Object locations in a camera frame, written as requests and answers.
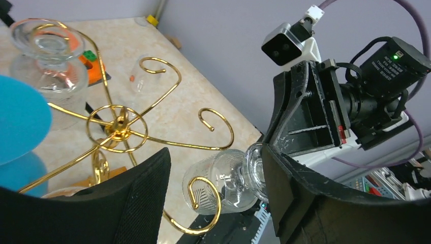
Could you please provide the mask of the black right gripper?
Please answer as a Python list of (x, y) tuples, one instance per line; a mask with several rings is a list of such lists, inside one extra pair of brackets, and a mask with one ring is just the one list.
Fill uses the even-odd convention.
[(350, 121), (334, 60), (305, 60), (273, 78), (274, 106), (263, 142), (291, 157), (347, 143)]

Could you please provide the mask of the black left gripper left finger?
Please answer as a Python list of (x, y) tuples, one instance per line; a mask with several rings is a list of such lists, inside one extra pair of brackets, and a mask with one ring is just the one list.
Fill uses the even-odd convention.
[(1, 188), (1, 243), (156, 243), (171, 158), (141, 164), (71, 197), (36, 198)]

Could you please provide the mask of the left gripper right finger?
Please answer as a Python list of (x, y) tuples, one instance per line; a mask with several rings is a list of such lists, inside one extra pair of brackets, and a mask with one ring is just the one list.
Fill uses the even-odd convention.
[(261, 151), (281, 243), (430, 243), (430, 200), (395, 200), (340, 184), (266, 144)]

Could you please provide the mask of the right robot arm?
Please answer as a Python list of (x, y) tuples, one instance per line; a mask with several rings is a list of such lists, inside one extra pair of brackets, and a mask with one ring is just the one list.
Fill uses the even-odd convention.
[(397, 37), (363, 64), (312, 55), (273, 79), (275, 102), (263, 142), (296, 161), (313, 165), (350, 150), (368, 150), (413, 126), (406, 112), (408, 87), (430, 73), (430, 60)]

